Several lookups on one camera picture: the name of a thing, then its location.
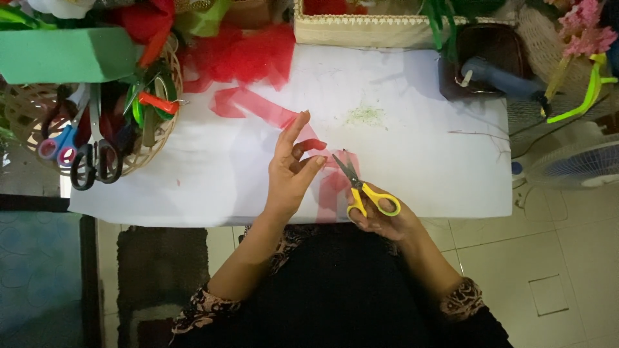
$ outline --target white fan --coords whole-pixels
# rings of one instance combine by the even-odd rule
[[[535,186],[592,189],[619,183],[619,134],[604,136],[594,122],[575,124],[514,159]]]

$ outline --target patterned sleeve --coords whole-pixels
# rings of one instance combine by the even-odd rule
[[[203,286],[193,295],[189,305],[174,320],[172,333],[184,334],[193,328],[201,328],[211,324],[213,320],[229,317],[241,306],[240,301],[222,300],[209,293]]]
[[[484,306],[482,290],[471,278],[465,277],[460,286],[441,301],[440,309],[449,321],[463,321]]]

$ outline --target hand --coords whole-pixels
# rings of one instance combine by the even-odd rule
[[[371,183],[366,184],[368,184],[368,186],[376,193],[388,193],[387,191],[379,189]],[[361,211],[357,208],[353,208],[350,211],[350,220],[354,222],[359,229],[366,232],[374,232],[394,241],[402,240],[407,235],[413,235],[417,231],[425,231],[425,228],[423,227],[421,221],[419,221],[419,218],[417,218],[415,213],[410,210],[410,208],[404,204],[402,200],[400,200],[400,214],[397,214],[394,217],[389,217],[380,213],[378,208],[376,208],[374,203],[370,201],[365,193],[359,193],[361,195],[361,200],[363,201],[363,207],[368,213],[368,217],[364,217]],[[347,199],[349,205],[355,202],[350,190],[347,191]],[[380,204],[381,208],[387,212],[393,212],[396,210],[396,207],[388,199],[381,198],[378,201],[378,204]]]
[[[317,139],[294,144],[309,121],[310,112],[304,111],[282,131],[269,164],[269,195],[264,211],[286,222],[297,212],[310,183],[327,161],[319,155],[299,161],[306,151],[324,150],[327,146]]]

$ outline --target dark rug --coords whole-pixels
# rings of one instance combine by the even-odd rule
[[[118,347],[167,345],[169,318],[210,279],[206,235],[204,228],[138,226],[120,233]]]

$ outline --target white flower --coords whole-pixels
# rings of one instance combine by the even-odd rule
[[[81,19],[92,8],[95,0],[28,0],[28,3],[37,11],[51,13],[58,18]]]

